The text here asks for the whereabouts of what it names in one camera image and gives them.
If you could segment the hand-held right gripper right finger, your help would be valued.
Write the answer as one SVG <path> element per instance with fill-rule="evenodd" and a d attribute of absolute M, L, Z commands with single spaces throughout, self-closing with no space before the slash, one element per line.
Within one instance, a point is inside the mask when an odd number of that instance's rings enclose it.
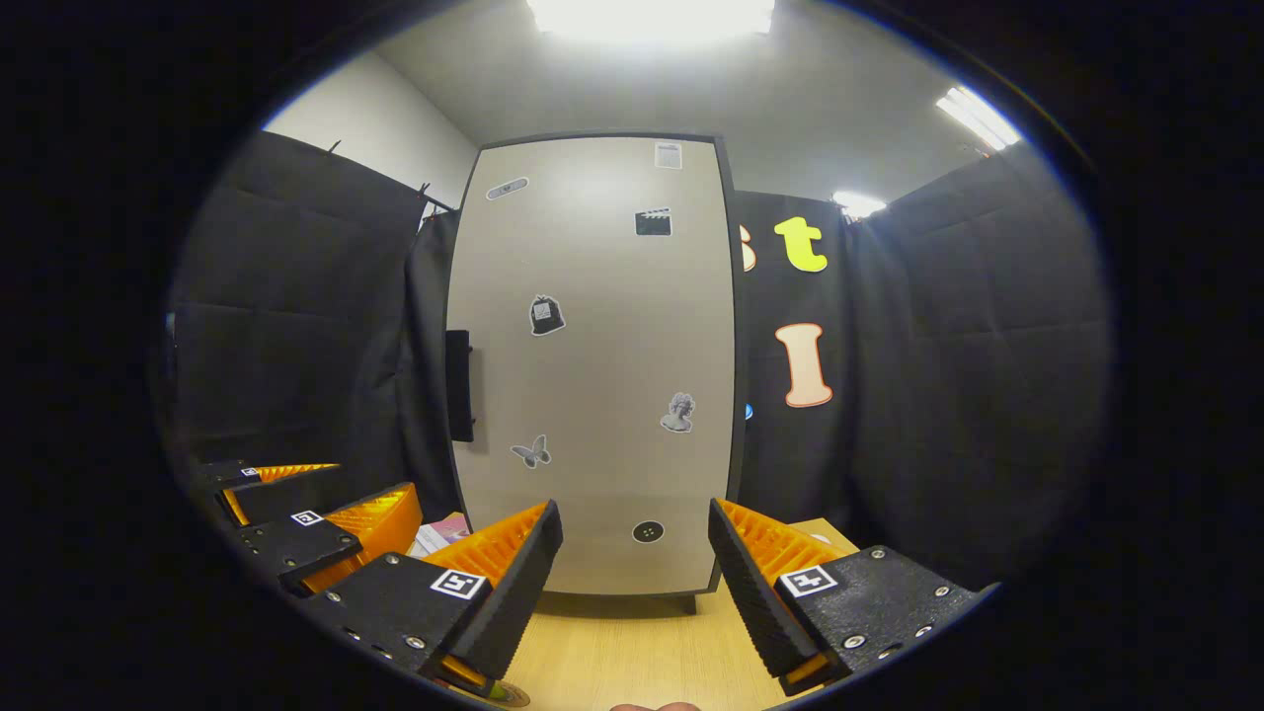
<path fill-rule="evenodd" d="M 892 665 L 999 590 L 968 590 L 890 547 L 846 553 L 719 498 L 708 539 L 755 652 L 787 696 Z"/>

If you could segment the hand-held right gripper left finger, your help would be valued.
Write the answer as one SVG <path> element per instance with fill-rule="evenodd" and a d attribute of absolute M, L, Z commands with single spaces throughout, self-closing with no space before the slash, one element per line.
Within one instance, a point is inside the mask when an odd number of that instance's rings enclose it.
<path fill-rule="evenodd" d="M 301 614 L 402 676 L 489 698 L 562 545 L 557 504 L 512 514 L 423 559 L 386 552 Z"/>

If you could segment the black backdrop cloth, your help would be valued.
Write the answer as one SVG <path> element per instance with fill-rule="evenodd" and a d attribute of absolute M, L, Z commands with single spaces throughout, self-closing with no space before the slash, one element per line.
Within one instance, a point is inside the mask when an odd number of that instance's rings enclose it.
<path fill-rule="evenodd" d="M 1031 147 L 846 225 L 736 194 L 750 419 L 739 504 L 825 517 L 958 584 L 1039 559 L 1095 472 L 1115 364 L 1095 238 Z M 460 509 L 442 297 L 459 215 L 351 159 L 258 133 L 187 239 L 158 356 L 187 464 L 335 462 Z"/>

